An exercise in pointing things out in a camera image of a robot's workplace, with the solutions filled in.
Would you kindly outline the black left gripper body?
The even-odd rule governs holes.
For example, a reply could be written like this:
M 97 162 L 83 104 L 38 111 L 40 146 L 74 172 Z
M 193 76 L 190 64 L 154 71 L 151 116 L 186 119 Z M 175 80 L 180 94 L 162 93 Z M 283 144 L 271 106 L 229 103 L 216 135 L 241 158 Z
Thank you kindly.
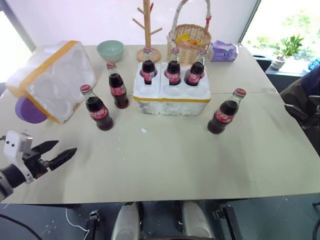
M 41 157 L 49 150 L 48 147 L 35 146 L 30 150 L 30 153 L 23 154 L 22 160 L 34 179 L 38 179 L 48 172 L 50 163 L 41 159 Z

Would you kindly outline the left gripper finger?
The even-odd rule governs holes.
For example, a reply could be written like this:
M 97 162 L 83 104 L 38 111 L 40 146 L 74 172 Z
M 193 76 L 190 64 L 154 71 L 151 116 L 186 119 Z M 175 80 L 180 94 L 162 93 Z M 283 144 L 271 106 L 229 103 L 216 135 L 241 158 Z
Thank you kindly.
M 67 161 L 69 161 L 77 152 L 77 148 L 66 149 L 65 151 L 59 153 L 54 159 L 50 161 L 43 161 L 42 165 L 45 168 L 49 168 L 51 171 L 54 171 Z
M 41 157 L 41 155 L 49 152 L 58 142 L 58 140 L 49 140 L 42 142 L 31 149 L 30 155 L 32 157 Z

